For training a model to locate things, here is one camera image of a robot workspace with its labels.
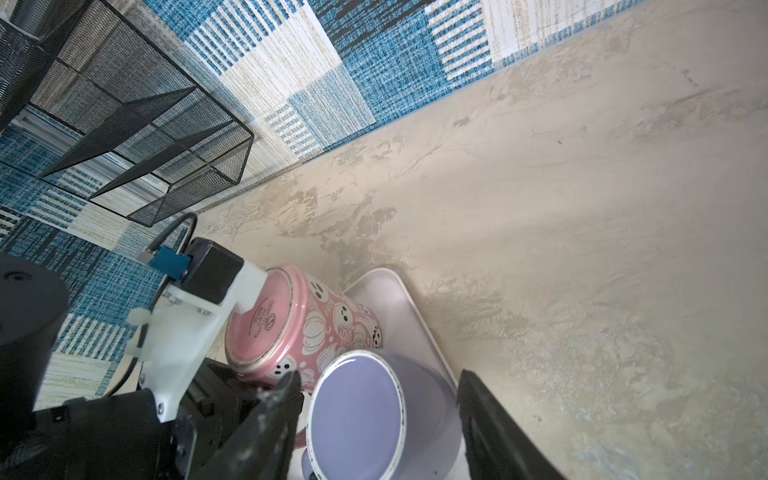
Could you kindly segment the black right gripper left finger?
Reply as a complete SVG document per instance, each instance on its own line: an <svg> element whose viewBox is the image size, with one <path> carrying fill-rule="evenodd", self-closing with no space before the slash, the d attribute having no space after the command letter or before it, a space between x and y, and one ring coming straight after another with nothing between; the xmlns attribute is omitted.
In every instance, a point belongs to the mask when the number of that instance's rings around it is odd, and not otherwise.
<svg viewBox="0 0 768 480"><path fill-rule="evenodd" d="M285 479L295 449L303 405L297 372L286 374L259 396L234 434L193 479Z"/></svg>

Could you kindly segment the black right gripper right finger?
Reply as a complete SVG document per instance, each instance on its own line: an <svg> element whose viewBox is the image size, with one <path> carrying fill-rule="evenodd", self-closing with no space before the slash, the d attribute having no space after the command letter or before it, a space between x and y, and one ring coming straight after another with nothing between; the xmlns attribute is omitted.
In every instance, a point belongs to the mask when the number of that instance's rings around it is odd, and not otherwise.
<svg viewBox="0 0 768 480"><path fill-rule="evenodd" d="M472 479L565 479L476 373L461 372L457 405Z"/></svg>

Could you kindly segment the pink patterned mug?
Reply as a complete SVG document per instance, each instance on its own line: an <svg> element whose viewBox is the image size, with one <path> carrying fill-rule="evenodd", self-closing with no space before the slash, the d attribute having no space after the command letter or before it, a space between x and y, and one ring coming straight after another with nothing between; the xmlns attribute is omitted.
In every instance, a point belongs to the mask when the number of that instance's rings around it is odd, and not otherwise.
<svg viewBox="0 0 768 480"><path fill-rule="evenodd" d="M293 265L267 271L254 306L232 314L225 335L227 363L242 380L275 386L296 372L305 392L340 355L383 346L373 312Z"/></svg>

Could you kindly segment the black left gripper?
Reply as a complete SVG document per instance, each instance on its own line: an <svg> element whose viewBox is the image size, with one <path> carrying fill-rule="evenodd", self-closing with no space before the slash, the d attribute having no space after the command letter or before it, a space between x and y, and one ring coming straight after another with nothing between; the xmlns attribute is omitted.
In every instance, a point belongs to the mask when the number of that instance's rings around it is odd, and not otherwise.
<svg viewBox="0 0 768 480"><path fill-rule="evenodd" d="M235 435L259 404L258 390L206 359L175 419L157 418L148 390L76 399L36 413L44 450L38 479L189 479Z"/></svg>

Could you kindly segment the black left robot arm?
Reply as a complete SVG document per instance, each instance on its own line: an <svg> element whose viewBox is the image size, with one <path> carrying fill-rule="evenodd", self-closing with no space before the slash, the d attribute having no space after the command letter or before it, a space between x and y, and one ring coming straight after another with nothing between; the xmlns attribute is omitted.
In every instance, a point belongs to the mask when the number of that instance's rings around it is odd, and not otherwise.
<svg viewBox="0 0 768 480"><path fill-rule="evenodd" d="M210 463L260 401L255 388L212 359L203 361L178 418L168 423L157 419L144 391L35 410L68 309L69 292L56 273L2 255L2 478L228 478Z"/></svg>

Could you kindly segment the purple mug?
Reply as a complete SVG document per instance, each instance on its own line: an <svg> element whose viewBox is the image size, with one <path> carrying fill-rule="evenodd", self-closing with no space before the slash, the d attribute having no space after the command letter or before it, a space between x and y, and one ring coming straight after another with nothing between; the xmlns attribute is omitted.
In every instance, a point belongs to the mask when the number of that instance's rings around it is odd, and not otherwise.
<svg viewBox="0 0 768 480"><path fill-rule="evenodd" d="M384 350L334 360L312 396L302 463L313 479L444 479L461 422L452 385Z"/></svg>

